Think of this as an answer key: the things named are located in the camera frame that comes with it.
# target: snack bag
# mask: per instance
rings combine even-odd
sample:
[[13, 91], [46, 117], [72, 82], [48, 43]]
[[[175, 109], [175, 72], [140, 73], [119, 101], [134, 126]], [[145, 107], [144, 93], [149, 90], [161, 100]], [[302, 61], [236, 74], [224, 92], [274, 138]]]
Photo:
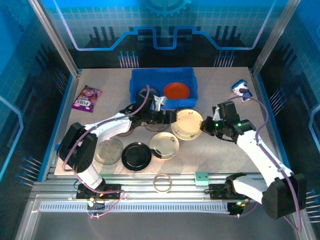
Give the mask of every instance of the snack bag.
[[78, 97], [75, 99], [72, 108], [92, 113], [100, 94], [102, 94], [102, 91], [85, 85]]
[[231, 90], [238, 96], [243, 96], [241, 97], [242, 102], [249, 101], [250, 98], [247, 97], [252, 97], [252, 93], [249, 91], [247, 81], [246, 80], [239, 80], [237, 81], [232, 87]]

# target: table surface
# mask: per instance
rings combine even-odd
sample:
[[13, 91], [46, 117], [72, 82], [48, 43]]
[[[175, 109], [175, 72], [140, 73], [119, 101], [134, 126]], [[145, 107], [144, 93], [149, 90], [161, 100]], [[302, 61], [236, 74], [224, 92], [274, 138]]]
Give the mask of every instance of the table surface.
[[[81, 73], [76, 96], [85, 85], [97, 88], [103, 93], [98, 98], [93, 113], [72, 109], [70, 112], [67, 130], [70, 125], [79, 122], [82, 125], [92, 124], [114, 116], [119, 110], [130, 104], [129, 85], [132, 68], [114, 69], [84, 69]], [[212, 106], [234, 97], [231, 86], [240, 79], [247, 81], [249, 90], [256, 97], [254, 85], [247, 67], [195, 67], [194, 74], [198, 84], [198, 101], [194, 110], [199, 112], [203, 119], [212, 116]], [[257, 128], [264, 122], [260, 106], [254, 101], [241, 102], [234, 100], [240, 119], [250, 120]], [[171, 127], [165, 132], [172, 133]], [[121, 140], [123, 147], [133, 142], [142, 142], [149, 145], [156, 132], [146, 130], [143, 126], [136, 128], [127, 137], [115, 138]], [[266, 145], [273, 151], [274, 148], [267, 129], [260, 133]], [[237, 173], [258, 172], [258, 169], [236, 144], [225, 142], [216, 137], [202, 133], [191, 141], [179, 139], [178, 154], [170, 160], [161, 160], [152, 157], [151, 163], [141, 171], [131, 171], [124, 167], [119, 160], [113, 165], [103, 165], [93, 160], [93, 165], [102, 174], [187, 174], [194, 172], [208, 173]], [[62, 171], [62, 160], [56, 164], [55, 175], [71, 175]]]

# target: red plate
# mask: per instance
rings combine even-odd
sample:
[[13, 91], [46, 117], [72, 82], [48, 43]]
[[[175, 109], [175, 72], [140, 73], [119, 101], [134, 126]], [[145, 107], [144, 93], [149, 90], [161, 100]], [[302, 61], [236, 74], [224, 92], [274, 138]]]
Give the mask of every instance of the red plate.
[[187, 99], [189, 94], [189, 88], [181, 82], [172, 82], [164, 88], [164, 95], [168, 99]]

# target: green block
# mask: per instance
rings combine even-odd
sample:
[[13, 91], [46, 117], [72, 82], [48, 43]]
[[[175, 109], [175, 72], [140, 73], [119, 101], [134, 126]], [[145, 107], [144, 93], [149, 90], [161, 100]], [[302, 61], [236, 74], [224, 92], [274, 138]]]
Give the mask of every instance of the green block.
[[194, 180], [196, 186], [208, 186], [209, 185], [209, 176], [205, 171], [196, 171], [194, 173]]

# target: bangle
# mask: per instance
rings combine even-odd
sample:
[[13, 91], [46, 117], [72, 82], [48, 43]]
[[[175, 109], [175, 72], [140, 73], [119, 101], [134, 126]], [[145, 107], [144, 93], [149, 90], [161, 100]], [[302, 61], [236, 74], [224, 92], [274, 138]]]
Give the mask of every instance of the bangle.
[[[169, 182], [170, 182], [170, 186], [168, 189], [166, 190], [159, 190], [157, 187], [156, 187], [156, 180], [159, 178], [159, 177], [167, 177], [169, 179]], [[153, 187], [154, 189], [157, 191], [157, 193], [160, 193], [160, 194], [166, 194], [167, 192], [170, 191], [171, 187], [172, 187], [172, 179], [171, 177], [166, 174], [166, 173], [159, 173], [158, 175], [156, 175], [153, 179]]]

